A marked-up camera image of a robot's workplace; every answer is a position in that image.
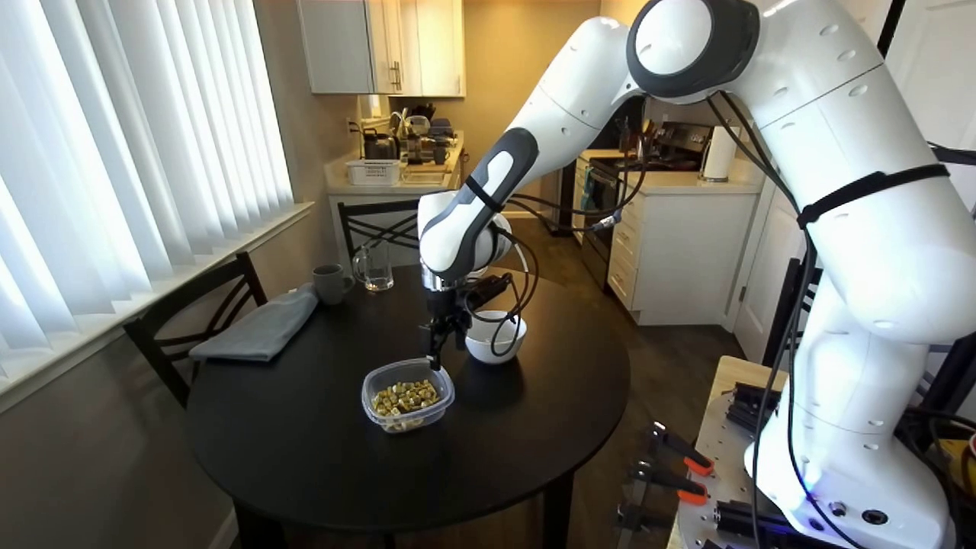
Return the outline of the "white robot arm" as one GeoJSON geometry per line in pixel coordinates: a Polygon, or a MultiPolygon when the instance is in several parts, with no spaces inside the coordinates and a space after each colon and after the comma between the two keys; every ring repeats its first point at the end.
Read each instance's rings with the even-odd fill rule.
{"type": "Polygon", "coordinates": [[[938,474],[893,440],[927,351],[976,332],[976,223],[878,50],[837,0],[648,0],[584,22],[464,187],[419,214],[441,310],[505,246],[523,182],[587,150],[631,97],[749,111],[824,274],[779,409],[745,471],[806,537],[952,549],[938,474]]]}

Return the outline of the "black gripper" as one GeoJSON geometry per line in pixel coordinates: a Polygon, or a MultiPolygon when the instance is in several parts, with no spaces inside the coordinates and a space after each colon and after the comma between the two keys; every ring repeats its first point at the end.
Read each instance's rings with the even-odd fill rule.
{"type": "Polygon", "coordinates": [[[453,291],[426,291],[426,315],[431,315],[431,342],[426,358],[431,368],[443,368],[443,348],[453,337],[464,337],[471,330],[473,310],[491,301],[506,291],[506,274],[488,274],[479,281],[462,281],[453,291]]]}

